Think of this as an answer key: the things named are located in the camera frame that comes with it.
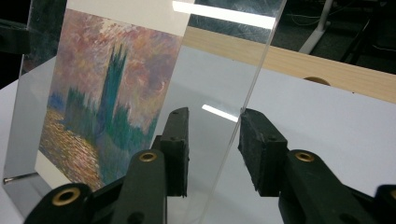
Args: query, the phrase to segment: impressionist painting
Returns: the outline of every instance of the impressionist painting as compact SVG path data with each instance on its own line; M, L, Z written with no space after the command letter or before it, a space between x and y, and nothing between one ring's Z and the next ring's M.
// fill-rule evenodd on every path
M149 149L181 37L67 9L40 152L93 190Z

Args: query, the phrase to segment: transparent acrylic holder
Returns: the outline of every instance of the transparent acrylic holder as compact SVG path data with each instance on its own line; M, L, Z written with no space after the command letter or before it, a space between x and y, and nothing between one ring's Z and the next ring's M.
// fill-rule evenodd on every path
M36 174L35 159L56 57L47 54L46 59L36 62L36 67L30 66L32 57L29 56L45 48L49 41L45 30L48 27L42 25L40 28L33 20L44 24L48 18L59 17L66 6L65 1L55 1L46 10L39 10L39 6L35 7L37 2L32 3L28 24L36 40L32 53L24 57L19 78L4 171L7 183L3 185L24 217L51 190ZM66 8L75 7L76 2L68 1ZM143 2L156 5L154 0ZM234 143L239 114L248 103L285 3L282 0L259 4L243 1L227 8L227 4L222 3L206 7L200 2L194 5L186 1L167 1L167 7L160 9L169 10L170 18L191 14L153 135L162 134L170 112L185 106L189 108L188 196L168 198L168 223L205 222L210 199ZM106 7L104 0L95 1L95 4ZM112 9L117 9L116 5L113 1ZM55 30L55 34L60 32L59 27L58 31L53 27L48 29ZM209 112L210 108L221 111L228 118Z

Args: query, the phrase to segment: wooden strip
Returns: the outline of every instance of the wooden strip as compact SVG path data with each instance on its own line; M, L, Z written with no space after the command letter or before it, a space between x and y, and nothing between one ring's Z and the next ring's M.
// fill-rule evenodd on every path
M265 45L188 27L183 45L257 65ZM264 68L294 77L320 77L333 87L396 104L396 75L270 47Z

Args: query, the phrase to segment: metal rod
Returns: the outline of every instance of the metal rod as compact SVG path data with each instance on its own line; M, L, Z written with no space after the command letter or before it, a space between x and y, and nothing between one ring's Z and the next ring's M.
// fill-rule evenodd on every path
M15 181L15 180L20 180L20 179L24 179L24 178L28 178L28 177L32 177L38 175L38 173L31 173L31 174L27 174L27 175L17 175L17 176L13 176L13 177L6 177L3 179L3 184L6 185L9 182Z

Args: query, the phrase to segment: clear plastic panel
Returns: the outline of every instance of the clear plastic panel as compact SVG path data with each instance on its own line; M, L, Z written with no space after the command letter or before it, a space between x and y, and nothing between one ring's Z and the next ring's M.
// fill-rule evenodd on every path
M83 41L83 38L87 37L85 33L80 36L64 33L61 35L61 44L58 48L58 36L61 34L59 27L62 24L65 26L60 15L65 13L67 22L77 27L87 23L83 20L73 23L70 18L78 15L86 16L85 19L105 18L105 20L98 19L100 22L96 23L95 27L86 27L86 29L96 29L100 34L105 34L106 29L111 30L117 25L121 27L132 24L134 28L131 30L139 29L135 27L145 27L168 34L171 36L168 36L169 38L180 40L177 59L169 62L175 65L171 70L171 78L159 81L156 77L145 77L141 74L142 76L134 81L140 85L148 83L155 87L145 94L165 92L162 99L156 98L148 103L151 107L158 108L156 110L158 117L152 116L158 118L157 122L156 119L151 121L151 126L155 127L152 137L162 134L171 111L185 106L190 110L188 197L168 198L168 222L204 223L210 198L213 196L222 166L237 132L240 111L248 103L285 2L201 0L195 1L194 4L192 1L169 0L118 0L111 3L106 0L69 0L66 3L63 0L43 4L43 1L34 0L28 23L35 37L34 51L25 55L23 61L4 178L36 173L36 155L42 141L40 138L44 119L48 112L48 104L54 100L49 99L49 95L53 92L54 83L62 84L53 75L60 66L60 58L65 57L62 42L72 38L81 38ZM58 26L49 26L50 23L57 23ZM104 35L102 38L101 40L104 40L108 36ZM141 45L147 45L144 38ZM76 55L78 54L70 54L67 57L77 57ZM100 58L95 58L91 62L95 66L101 61ZM70 69L77 69L76 67L76 65L70 66ZM122 79L121 85L127 81L127 78ZM92 92L87 92L87 95L94 98ZM136 112L135 116L141 119L144 119L144 111L152 113L149 107L145 107L144 110L129 106L131 111L134 109L140 111L140 114ZM42 176L42 170L39 173L40 175L10 181L4 185L25 217L35 204L56 186L57 181L59 185L64 180L60 180L57 173L46 177Z

